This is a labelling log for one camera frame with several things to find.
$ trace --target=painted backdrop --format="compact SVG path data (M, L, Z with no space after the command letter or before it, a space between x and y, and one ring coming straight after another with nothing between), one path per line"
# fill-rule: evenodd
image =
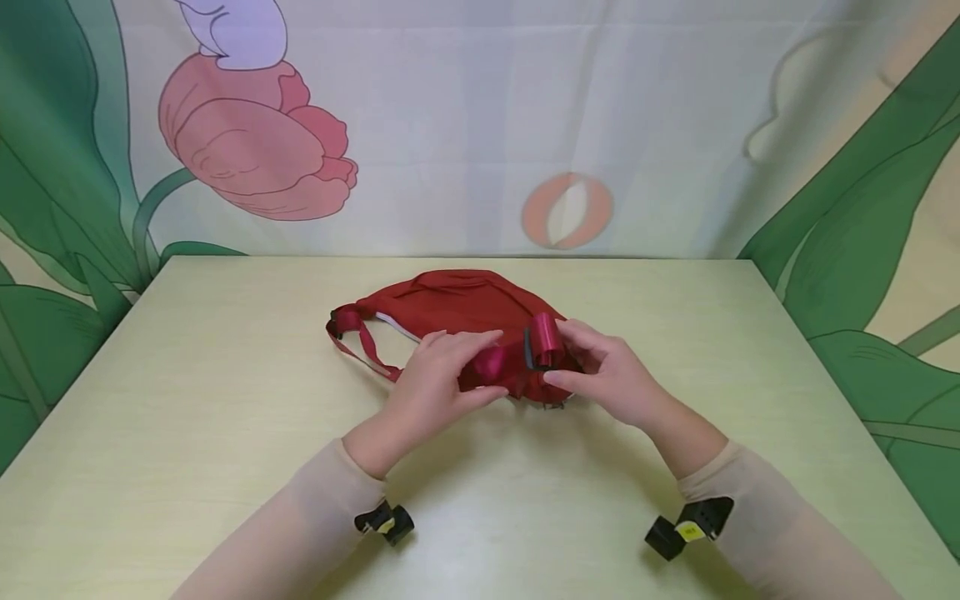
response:
M2 3L0 469L175 254L742 255L956 553L958 14Z

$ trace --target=sleeve cuff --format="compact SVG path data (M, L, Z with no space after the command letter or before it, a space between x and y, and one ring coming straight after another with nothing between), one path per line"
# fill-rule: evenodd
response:
M720 450L719 454L713 457L713 460L701 467L697 472L687 475L677 482L680 487L680 493L688 502L696 502L712 497L715 490L709 485L710 479L727 465L736 461L742 451L742 445L733 440L727 441L727 445Z
M387 486L385 481L370 477L358 467L339 438L303 465L291 485L307 498L327 498L351 516L379 506Z

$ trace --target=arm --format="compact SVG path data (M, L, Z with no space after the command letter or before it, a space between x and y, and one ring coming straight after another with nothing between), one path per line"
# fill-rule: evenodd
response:
M384 408L335 440L224 540L175 600L298 598L360 541L353 519L383 500L387 473L454 421L507 394L461 393L457 375L501 332L432 333L414 350Z
M623 340L576 321L558 325L585 372L549 372L547 382L650 436L687 502L733 498L716 545L763 597L900 598L783 475L668 394Z

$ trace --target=black buckle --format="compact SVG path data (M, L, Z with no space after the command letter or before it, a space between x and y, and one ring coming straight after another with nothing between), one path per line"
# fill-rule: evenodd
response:
M692 502L684 506L676 525L658 516L644 541L668 562L672 561L692 541L716 540L732 510L733 499L727 496Z
M534 349L530 346L530 327L523 330L523 360L527 363L527 369L530 371L555 371L556 367L541 367L534 362Z
M330 335L337 338L338 340L344 339L344 334L340 332L340 329L337 327L337 309L334 308L330 311L330 325L326 328L330 332Z
M375 531L391 546L396 546L414 530L414 520L405 508L400 505L391 507L390 503L384 500L369 513L358 515L353 520L353 526L361 533Z

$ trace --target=light green table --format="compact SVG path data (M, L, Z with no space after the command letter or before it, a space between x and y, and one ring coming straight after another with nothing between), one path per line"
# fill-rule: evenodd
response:
M789 477L910 599L956 564L749 262L175 258L0 479L0 597L163 598L385 384L336 351L331 308L440 268L498 271L626 338ZM376 327L381 357L411 342ZM642 541L680 508L651 444L596 406L494 404L409 457L417 523L364 541L336 598L749 597L708 542Z

